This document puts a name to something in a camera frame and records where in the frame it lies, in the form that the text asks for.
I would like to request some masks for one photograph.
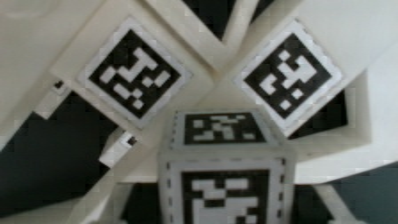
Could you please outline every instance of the black surface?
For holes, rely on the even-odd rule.
[[[75,93],[50,120],[31,115],[0,153],[0,217],[88,192],[107,171],[98,158],[114,129]]]
[[[217,119],[219,116],[228,117],[228,122]],[[203,121],[203,127],[194,127],[194,122]],[[232,128],[235,138],[226,139],[223,131],[214,130],[214,125],[223,128]],[[201,136],[207,131],[214,132],[214,140],[196,140],[196,136]],[[246,134],[253,134],[255,138],[248,139]],[[260,126],[253,117],[253,113],[216,113],[216,114],[187,114],[185,117],[185,145],[196,144],[226,144],[226,143],[262,143],[267,142]]]
[[[328,224],[333,215],[312,186],[296,187],[292,224]]]
[[[125,79],[121,74],[116,72],[116,76],[111,79],[111,81],[105,83],[102,81],[102,75],[107,71],[107,69],[118,69],[125,68],[130,70],[134,65],[139,62],[139,57],[136,56],[136,51],[143,50],[145,54],[152,57],[153,61],[157,62],[159,66],[152,70],[148,67],[143,69],[141,74],[137,75],[132,82]],[[168,72],[171,75],[171,78],[168,79],[164,85],[159,87],[155,84],[146,86],[143,84],[143,80],[150,79],[155,80],[159,76],[162,75],[162,72]],[[121,42],[116,45],[114,50],[111,51],[111,54],[107,55],[107,58],[89,76],[89,80],[93,84],[100,87],[105,94],[113,97],[116,102],[120,103],[120,106],[132,112],[134,116],[141,119],[150,109],[153,108],[168,90],[171,89],[173,85],[178,82],[178,79],[182,78],[182,75],[166,62],[164,58],[160,57],[159,53],[155,52],[153,48],[143,41],[139,35],[130,30],[127,33]],[[136,97],[130,95],[129,99],[123,98],[123,96],[118,94],[114,88],[116,85],[120,85],[125,90],[134,93],[136,90],[143,91],[143,96]],[[134,107],[136,101],[141,100],[145,102],[145,106],[141,108]]]
[[[159,184],[136,184],[121,219],[132,224],[162,223]]]
[[[310,118],[308,122],[290,135],[290,139],[297,139],[322,131],[328,131],[349,124],[345,91],[336,95],[328,105]]]
[[[184,0],[210,31],[223,39],[228,20],[233,12],[235,0]]]
[[[132,190],[123,219],[130,224],[162,224],[159,184],[137,184]],[[328,224],[333,219],[312,186],[296,187],[292,224]]]

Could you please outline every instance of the white plastic structure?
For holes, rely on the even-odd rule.
[[[49,68],[102,1],[38,0],[27,3],[24,0],[2,0],[0,150],[57,82]],[[17,19],[6,15],[17,12],[13,11],[15,6],[18,6],[18,10],[27,9],[33,12],[38,9],[36,7],[41,7],[34,5],[38,2],[47,2],[50,5],[56,3],[52,10],[38,17]]]
[[[335,220],[329,222],[329,224],[367,224],[356,219],[352,215],[335,187],[329,184],[315,185],[315,190],[335,217]]]
[[[113,168],[121,160],[129,150],[134,148],[136,137],[134,135],[118,128],[109,136],[104,153],[100,156],[102,163]]]
[[[178,112],[159,159],[166,224],[290,223],[294,151],[253,110]]]
[[[33,19],[45,16],[56,7],[59,0],[2,0],[0,1],[0,15],[13,19]]]
[[[105,2],[52,73],[152,148],[169,114],[198,104],[214,81],[146,7],[143,1]]]
[[[40,105],[34,109],[34,112],[49,119],[54,115],[54,112],[66,100],[66,97],[72,94],[72,89],[68,88],[63,81],[57,81],[54,87],[43,97]]]
[[[113,1],[113,3],[105,2],[82,27],[77,38],[72,41],[72,45],[66,48],[52,67],[52,73],[63,78],[73,90],[116,121],[123,129],[137,134],[139,141],[137,150],[127,153],[121,162],[111,170],[111,174],[98,182],[98,185],[75,208],[70,219],[72,224],[89,223],[95,219],[97,203],[107,200],[113,184],[123,179],[141,179],[143,175],[148,176],[148,181],[157,181],[157,163],[153,161],[157,161],[155,155],[160,147],[166,120],[171,118],[171,114],[178,109],[192,109],[194,107],[201,110],[214,108],[230,108],[232,110],[258,108],[271,129],[285,144],[292,145],[299,154],[296,183],[322,183],[398,160],[395,132],[383,127],[383,124],[397,121],[397,106],[395,104],[390,104],[391,110],[386,111],[381,106],[381,100],[377,100],[384,96],[384,92],[393,96],[397,95],[397,88],[393,86],[397,81],[397,76],[393,76],[395,69],[391,69],[391,71],[386,70],[388,67],[393,68],[395,63],[391,63],[391,61],[388,61],[388,64],[384,62],[379,63],[377,67],[384,68],[381,71],[390,72],[388,75],[384,74],[386,76],[383,79],[379,78],[381,74],[377,74],[375,70],[370,70],[372,73],[365,72],[398,39],[398,31],[391,29],[398,21],[398,3],[395,1],[381,3],[370,0],[363,1],[361,4],[358,4],[356,1],[345,0],[276,1],[249,27],[239,55],[233,57],[228,66],[224,66],[223,72],[217,70],[217,61],[221,61],[223,57],[221,52],[226,52],[221,50],[221,44],[212,44],[212,38],[207,36],[208,31],[201,35],[201,27],[205,26],[200,23],[198,18],[191,20],[194,14],[187,10],[182,1],[171,1],[171,5],[184,10],[171,10],[173,8],[162,7],[164,4],[166,3],[159,1],[143,2],[136,0],[118,0]],[[379,15],[379,19],[374,20],[370,15]],[[82,82],[81,78],[86,77],[86,81],[91,82],[91,74],[86,74],[88,76],[84,76],[84,71],[93,71],[95,68],[89,65],[98,65],[93,62],[95,59],[100,60],[109,56],[111,46],[114,46],[111,37],[114,35],[116,40],[120,40],[118,38],[121,38],[123,32],[118,34],[118,31],[127,31],[123,29],[123,24],[125,21],[132,21],[132,18],[146,30],[143,33],[152,35],[150,40],[143,41],[159,43],[159,46],[162,46],[171,54],[171,58],[184,64],[192,74],[192,80],[187,81],[175,96],[171,94],[169,101],[162,99],[162,107],[159,107],[159,110],[155,111],[159,115],[152,114],[148,123],[132,122],[123,112],[123,108],[118,108],[113,105],[113,102],[118,101],[118,97],[130,97],[130,94],[136,97],[141,93],[137,93],[134,89],[127,92],[116,85],[111,92],[114,94],[113,96],[118,97],[109,100],[109,97],[105,97],[107,94],[102,91],[93,90],[89,85],[84,85],[86,82]],[[185,23],[182,21],[185,21],[185,19],[187,24],[200,24],[200,31],[192,31],[198,26],[184,26]],[[272,43],[281,43],[287,40],[283,33],[287,31],[292,34],[299,32],[299,29],[288,29],[294,23],[301,24],[301,30],[304,30],[301,32],[306,32],[301,39],[308,48],[304,50],[308,50],[315,56],[319,55],[320,61],[326,60],[326,62],[333,62],[333,68],[340,69],[344,77],[319,101],[306,102],[306,104],[313,103],[317,105],[312,107],[313,109],[310,109],[312,113],[306,112],[303,117],[297,117],[299,120],[296,120],[294,123],[297,124],[297,122],[303,122],[301,119],[306,120],[312,117],[308,114],[315,114],[317,112],[312,110],[319,110],[319,105],[326,105],[338,92],[347,89],[349,126],[297,140],[287,140],[287,133],[290,133],[297,127],[288,132],[281,130],[281,125],[272,120],[271,111],[265,109],[265,103],[253,99],[242,88],[244,86],[237,85],[237,83],[240,83],[239,79],[246,75],[244,71],[248,65],[255,63],[253,61],[265,59],[267,54],[262,55],[262,53],[276,49],[271,48]],[[319,54],[317,51],[312,51],[313,47],[322,49],[322,54]],[[278,54],[278,57],[290,60],[287,54]],[[317,63],[310,64],[312,61],[306,60],[303,60],[301,57],[297,58],[297,63],[303,65],[303,71],[306,73],[301,78],[304,81],[317,67]],[[102,81],[111,82],[107,77],[111,77],[116,72],[125,73],[127,71],[137,71],[137,68],[141,68],[139,65],[143,64],[146,64],[146,68],[150,67],[148,69],[152,70],[155,63],[150,62],[152,60],[145,60],[145,62],[136,63],[132,67],[125,66],[125,69],[116,67],[109,69],[107,67]],[[288,78],[294,74],[288,70],[288,66],[281,67],[281,71],[287,76],[285,78]],[[269,85],[271,80],[262,81],[264,87],[260,87],[272,92]],[[150,83],[153,84],[155,82],[157,78],[146,81],[143,79],[143,85],[150,85]],[[290,97],[301,98],[301,92],[294,91]],[[141,107],[139,101],[134,101],[132,104]],[[281,108],[288,108],[288,105],[288,103],[281,102]]]
[[[148,0],[148,4],[198,52],[201,60],[217,70],[214,75],[221,76],[223,73],[219,72],[224,70],[224,66],[240,50],[258,0],[239,0],[235,3],[223,41],[217,39],[184,1]]]

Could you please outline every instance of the white frame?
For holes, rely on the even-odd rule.
[[[150,111],[146,112],[146,115],[143,116],[143,118],[137,118],[137,116],[132,114],[132,112],[127,110],[127,108],[121,106],[120,102],[114,100],[114,98],[109,96],[107,92],[102,90],[102,88],[93,84],[93,82],[89,81],[89,77],[93,75],[93,72],[105,60],[105,57],[109,56],[116,45],[120,44],[120,41],[129,33],[129,31],[134,30],[137,36],[141,37],[143,41],[146,42],[146,44],[152,46],[155,52],[159,53],[160,57],[164,58],[164,60],[168,61],[169,65],[173,66],[173,68],[176,69],[182,77],[176,81],[176,83],[173,84],[169,90],[166,91]],[[166,106],[171,97],[176,95],[182,86],[187,83],[187,80],[192,77],[192,74],[189,72],[189,70],[184,67],[184,64],[178,62],[178,59],[175,59],[175,57],[171,57],[171,53],[168,52],[164,46],[160,45],[159,41],[152,36],[152,34],[148,33],[146,29],[143,28],[143,25],[139,24],[137,20],[134,19],[132,15],[129,17],[129,19],[125,20],[109,40],[107,40],[107,44],[104,46],[104,48],[100,48],[100,51],[97,53],[97,56],[91,60],[91,62],[88,63],[88,66],[84,68],[84,71],[79,75],[79,81],[82,83],[82,85],[86,86],[86,88],[89,88],[89,90],[95,92],[95,94],[98,95],[98,97],[104,99],[104,101],[111,104],[111,106],[114,107],[114,109],[120,111],[120,113],[125,115],[125,117],[129,118],[129,120],[134,122],[134,124],[137,125],[139,128],[146,127],[146,124],[152,121],[152,118],[157,116],[157,112],[162,109],[162,107]]]
[[[303,44],[308,47],[310,52],[313,53],[315,58],[320,61],[320,64],[326,68],[326,70],[331,73],[333,78],[328,80],[326,84],[322,85],[322,88],[317,90],[313,95],[310,96],[308,100],[304,101],[303,105],[299,106],[297,110],[290,114],[288,118],[285,119],[280,114],[276,113],[269,103],[262,99],[258,93],[253,91],[251,86],[246,84],[244,79],[251,75],[253,70],[258,68],[265,58],[272,54],[278,46],[281,45],[283,41],[287,40],[288,36],[296,34]],[[326,100],[328,93],[331,89],[336,87],[340,81],[344,78],[344,74],[340,71],[340,68],[333,64],[333,60],[328,57],[328,54],[320,48],[320,46],[315,43],[313,37],[310,33],[306,32],[306,28],[297,20],[290,23],[287,28],[281,30],[280,34],[276,35],[276,38],[272,38],[272,41],[264,46],[264,49],[258,52],[258,55],[253,57],[253,60],[240,72],[240,75],[235,79],[237,85],[242,87],[249,97],[255,99],[256,104],[262,104],[265,106],[265,110],[271,114],[271,117],[276,121],[278,127],[285,133],[285,136],[290,136],[290,134],[296,132],[303,124],[306,123],[308,119],[315,115],[317,111],[322,109],[324,104],[320,101]]]
[[[168,187],[168,201],[178,200],[182,202],[182,177],[180,173],[184,171],[212,171],[212,170],[253,170],[262,169],[271,171],[271,188],[269,188],[269,211],[267,211],[267,223],[281,223],[281,219],[278,218],[278,210],[285,209],[285,200],[288,200],[288,197],[283,201],[280,201],[280,193],[285,192],[285,184],[281,183],[281,175],[287,173],[287,166],[281,165],[281,159],[280,158],[258,158],[258,159],[244,159],[240,161],[233,161],[232,159],[223,160],[191,160],[191,161],[171,161],[168,162],[171,168],[168,171],[168,180],[171,181],[171,188]],[[173,203],[176,206],[168,206],[168,214],[164,214],[164,218],[171,218],[173,216],[173,222],[184,223],[184,205],[182,203]]]
[[[267,142],[253,142],[253,143],[223,143],[223,144],[212,144],[212,148],[228,148],[228,149],[242,149],[242,147],[246,148],[260,148],[262,146],[265,147],[274,147],[280,145],[278,143],[278,139],[272,135],[272,132],[271,132],[271,128],[269,128],[269,125],[262,119],[262,115],[258,113],[256,110],[207,110],[207,111],[184,111],[184,112],[178,112],[176,114],[176,118],[175,118],[175,130],[173,130],[173,138],[171,138],[171,148],[175,150],[192,150],[192,149],[203,149],[203,148],[208,148],[208,145],[185,145],[184,144],[184,139],[185,139],[185,115],[189,114],[214,114],[214,113],[251,113],[253,114],[253,118],[255,118],[255,121],[256,121],[256,124],[258,124],[258,128],[260,128],[260,131],[262,131],[262,134],[265,136],[265,140]]]

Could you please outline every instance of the dark gap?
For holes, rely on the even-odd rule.
[[[233,12],[235,0],[184,0],[196,13],[210,31],[223,39],[230,16]]]
[[[322,131],[328,131],[349,124],[345,91],[336,95],[335,99],[320,109],[315,116],[290,135],[288,139],[297,139]]]
[[[129,139],[129,144],[134,146],[136,143],[137,143],[137,139],[136,139],[136,137],[132,137],[132,138]]]
[[[136,184],[121,219],[129,223],[162,223],[159,184]]]

